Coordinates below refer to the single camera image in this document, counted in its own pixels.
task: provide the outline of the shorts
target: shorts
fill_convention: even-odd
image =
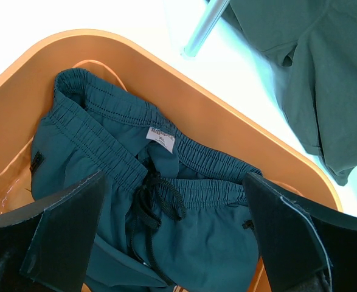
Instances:
[[[150,130],[174,137],[172,153],[146,138]],[[93,292],[173,291],[176,283],[190,292],[246,291],[258,247],[242,226],[251,215],[241,182],[257,168],[189,139],[154,105],[83,69],[56,77],[37,153],[36,200],[98,170],[106,175],[85,279]]]

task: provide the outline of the orange bin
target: orange bin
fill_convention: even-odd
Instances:
[[[104,65],[114,70],[129,92],[155,104],[193,140],[342,211],[335,189],[316,165],[209,91],[121,36],[71,30],[40,41],[0,75],[0,213],[32,202],[29,147],[51,107],[54,78],[85,60],[95,60],[89,67],[101,78]],[[249,291],[271,291],[261,261]]]

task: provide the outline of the black drawstring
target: black drawstring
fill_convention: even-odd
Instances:
[[[165,186],[168,188],[168,190],[174,196],[181,214],[175,208],[172,208],[169,202],[163,199],[156,188],[157,185]],[[144,261],[136,254],[133,245],[137,222],[140,219],[140,221],[145,225],[146,229],[146,252],[148,260],[150,261],[150,266],[154,269],[158,276],[161,277],[161,279],[165,281],[168,286],[170,286],[173,284],[173,281],[161,270],[154,255],[153,234],[157,232],[159,227],[162,225],[162,220],[156,214],[154,214],[152,210],[154,195],[156,202],[161,207],[161,210],[170,219],[174,220],[175,222],[179,222],[186,216],[186,208],[184,205],[184,200],[182,199],[182,195],[172,184],[162,179],[161,174],[155,170],[154,165],[151,165],[147,176],[143,180],[143,184],[138,187],[134,193],[132,208],[135,214],[135,219],[131,234],[130,248],[138,261],[143,263]]]

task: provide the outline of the green fabric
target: green fabric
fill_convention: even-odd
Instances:
[[[357,166],[357,0],[231,0],[223,15],[291,74],[280,107],[340,185]]]
[[[162,219],[153,247],[163,272],[190,292],[244,291],[254,275],[258,249],[254,233],[242,228],[251,216],[241,182],[245,173],[260,171],[194,142],[154,105],[88,71],[60,73],[54,93],[54,105],[32,145],[32,157],[37,151],[45,157],[32,177],[32,194],[39,199],[96,170],[105,172],[111,187],[86,278],[93,291],[173,289],[149,267],[141,229],[134,247],[146,265],[130,256],[131,204],[147,174],[142,162],[149,159],[182,194],[186,206],[186,217],[179,222],[153,206]],[[175,137],[173,153],[146,139],[149,127]],[[174,207],[165,186],[158,192]]]

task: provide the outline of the size tag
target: size tag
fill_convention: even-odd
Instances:
[[[173,153],[173,147],[176,138],[174,138],[172,135],[169,135],[165,132],[162,132],[161,130],[150,127],[148,129],[146,139],[154,140],[155,142],[165,147],[167,151]]]

